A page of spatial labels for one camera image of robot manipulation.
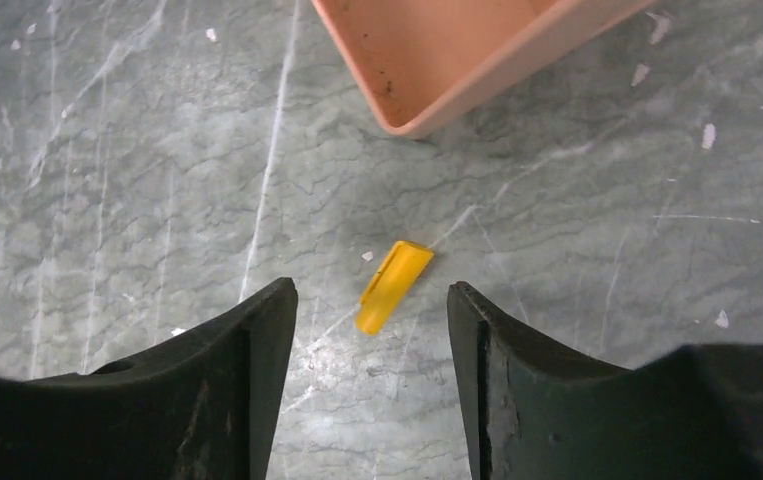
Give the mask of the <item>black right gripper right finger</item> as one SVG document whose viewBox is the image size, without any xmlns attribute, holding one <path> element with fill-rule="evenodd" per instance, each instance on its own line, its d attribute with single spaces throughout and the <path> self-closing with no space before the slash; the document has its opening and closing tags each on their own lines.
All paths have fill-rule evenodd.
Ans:
<svg viewBox="0 0 763 480">
<path fill-rule="evenodd" d="M 447 318 L 474 478 L 763 479 L 763 344 L 688 344 L 625 369 L 465 282 Z"/>
</svg>

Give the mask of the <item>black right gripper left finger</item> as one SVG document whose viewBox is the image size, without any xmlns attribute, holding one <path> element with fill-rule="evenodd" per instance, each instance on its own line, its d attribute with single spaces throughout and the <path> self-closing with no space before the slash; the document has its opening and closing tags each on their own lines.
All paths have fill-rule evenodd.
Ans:
<svg viewBox="0 0 763 480">
<path fill-rule="evenodd" d="M 0 479 L 263 479 L 298 294 L 231 310 L 89 374 L 0 378 Z"/>
</svg>

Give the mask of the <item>yellow capped pen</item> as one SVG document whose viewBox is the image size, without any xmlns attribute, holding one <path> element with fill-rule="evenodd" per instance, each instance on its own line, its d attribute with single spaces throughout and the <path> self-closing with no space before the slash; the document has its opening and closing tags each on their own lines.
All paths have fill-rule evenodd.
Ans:
<svg viewBox="0 0 763 480">
<path fill-rule="evenodd" d="M 359 298 L 357 329 L 377 334 L 433 257 L 428 247 L 404 240 L 394 243 Z"/>
</svg>

